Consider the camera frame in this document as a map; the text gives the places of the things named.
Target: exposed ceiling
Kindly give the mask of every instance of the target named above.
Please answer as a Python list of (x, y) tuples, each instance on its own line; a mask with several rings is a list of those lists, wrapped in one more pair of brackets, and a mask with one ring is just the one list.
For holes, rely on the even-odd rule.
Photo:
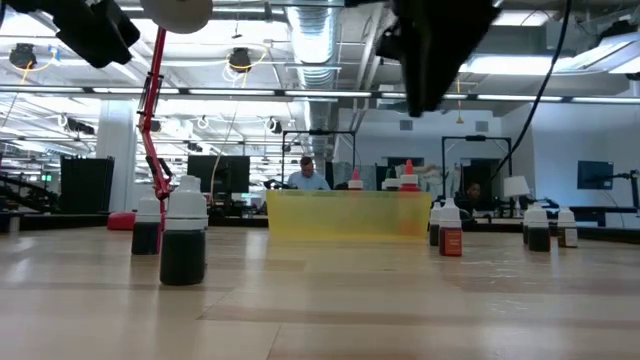
[[(296, 3), (303, 0), (271, 1), (274, 9), (274, 21), (259, 21), (261, 8), (256, 7), (220, 7), (216, 8), (214, 18), (201, 31), (190, 35), (169, 33), (165, 46), (162, 73), (165, 74), (165, 88), (268, 88), (298, 89), (301, 80), (298, 71), (300, 64), (292, 46), (290, 25), (286, 22), (283, 3)], [(0, 75), (1, 85), (26, 84), (34, 86), (80, 86), (80, 87), (141, 87), (150, 68), (152, 49), (155, 45), (156, 26), (145, 19), (138, 9), (136, 1), (119, 1), (123, 9), (133, 19), (142, 33), (140, 41), (132, 48), (133, 61), (129, 64), (109, 65), (104, 69), (94, 69), (67, 49), (55, 37), (55, 26), (44, 14), (33, 16), (17, 15), (9, 12), (0, 30)], [(473, 71), (473, 60), (488, 56), (538, 56), (548, 57), (555, 42), (555, 27), (561, 17), (564, 1), (527, 0), (502, 1), (506, 9), (500, 22), (494, 26), (476, 54), (468, 62), (467, 69), (460, 73), (459, 83), (452, 86), (451, 92), (478, 94), (535, 94), (541, 80), (537, 75), (486, 74)], [(582, 53), (597, 45), (597, 34), (614, 20), (630, 15), (638, 6), (636, 0), (578, 1), (574, 6), (573, 24), (568, 44), (565, 46), (569, 57)], [(380, 64), (372, 52), (376, 36), (393, 20), (393, 15), (382, 5), (368, 5), (353, 9), (342, 9), (337, 21), (336, 55), (324, 64), (325, 68), (335, 71), (333, 89), (357, 90), (374, 89), (381, 86), (387, 90), (402, 90), (400, 66), (392, 61)], [(8, 54), (17, 43), (35, 45), (34, 53), (38, 58), (35, 71), (24, 73), (15, 68), (8, 60)], [(234, 48), (248, 48), (255, 65), (245, 77), (233, 76), (228, 71), (227, 57)], [(624, 75), (599, 72), (569, 72), (554, 76), (548, 86), (549, 95), (615, 95), (628, 88)], [(344, 109), (340, 102), (339, 117), (335, 127), (347, 130), (354, 126), (353, 112)], [(469, 118), (496, 119), (514, 107), (517, 103), (497, 102), (445, 102), (437, 127), (438, 131), (447, 131), (447, 124), (455, 126), (459, 106), (471, 111)], [(227, 154), (250, 154), (260, 159), (265, 155), (277, 155), (281, 141), (280, 135), (272, 134), (265, 128), (265, 121), (273, 118), (281, 122), (285, 129), (306, 130), (309, 128), (306, 105), (302, 101), (207, 101), (207, 100), (161, 100), (156, 117), (165, 124), (164, 130), (156, 133), (159, 141), (158, 152), (168, 157), (177, 157), (190, 153), (186, 144), (180, 140), (185, 137), (193, 142), (220, 141), (229, 131), (233, 141), (243, 140), (256, 145), (229, 145), (223, 150)], [(391, 110), (365, 109), (369, 114), (362, 118), (363, 136), (403, 137), (397, 126), (399, 120), (407, 116)], [(15, 93), (0, 93), (0, 112), (4, 122), (0, 127), (0, 137), (25, 136), (28, 138), (50, 138), (60, 141), (4, 141), (5, 152), (12, 156), (28, 157), (34, 154), (50, 157), (51, 154), (90, 155), (95, 149), (95, 140), (86, 137), (77, 142), (75, 138), (60, 126), (60, 115), (82, 121), (99, 130), (100, 99), (95, 97), (66, 96), (47, 97)], [(234, 118), (235, 125), (229, 130)], [(421, 136), (436, 131), (426, 122), (414, 128), (412, 136)], [(309, 142), (303, 137), (303, 144)], [(209, 144), (206, 152), (217, 153), (219, 145)], [(291, 156), (298, 157), (308, 146), (294, 146)], [(143, 148), (139, 147), (142, 156)], [(175, 164), (175, 170), (182, 171), (183, 166)], [(147, 174), (146, 164), (140, 159), (139, 173)], [(262, 171), (267, 176), (277, 173), (270, 169)]]

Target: orange label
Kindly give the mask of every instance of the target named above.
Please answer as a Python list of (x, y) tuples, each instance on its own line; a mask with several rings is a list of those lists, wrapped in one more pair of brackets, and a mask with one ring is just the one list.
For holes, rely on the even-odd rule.
[(444, 231), (444, 254), (462, 256), (462, 230)]

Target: yellow translucent container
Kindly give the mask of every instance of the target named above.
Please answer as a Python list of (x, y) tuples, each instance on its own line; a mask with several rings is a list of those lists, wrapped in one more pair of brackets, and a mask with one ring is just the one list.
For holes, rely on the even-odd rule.
[(418, 192), (267, 192), (272, 240), (424, 242), (430, 207)]

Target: blue shirt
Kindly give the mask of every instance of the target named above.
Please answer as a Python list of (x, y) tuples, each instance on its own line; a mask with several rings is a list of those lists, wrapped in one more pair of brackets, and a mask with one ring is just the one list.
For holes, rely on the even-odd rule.
[(315, 190), (331, 190), (327, 180), (322, 176), (313, 173), (310, 178), (304, 177), (301, 172), (295, 172), (289, 176), (287, 181), (289, 186), (294, 186), (299, 190), (315, 191)]

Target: black monitor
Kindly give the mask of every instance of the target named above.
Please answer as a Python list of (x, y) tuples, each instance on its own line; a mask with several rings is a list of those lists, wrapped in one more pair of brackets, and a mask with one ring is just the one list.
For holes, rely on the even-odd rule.
[(578, 161), (579, 190), (613, 189), (613, 163), (606, 161)]
[[(200, 191), (211, 192), (211, 175), (216, 164), (217, 156), (196, 155), (187, 160), (187, 175), (199, 177)], [(214, 191), (216, 193), (248, 193), (249, 170), (251, 158), (248, 156), (223, 156), (216, 169)]]

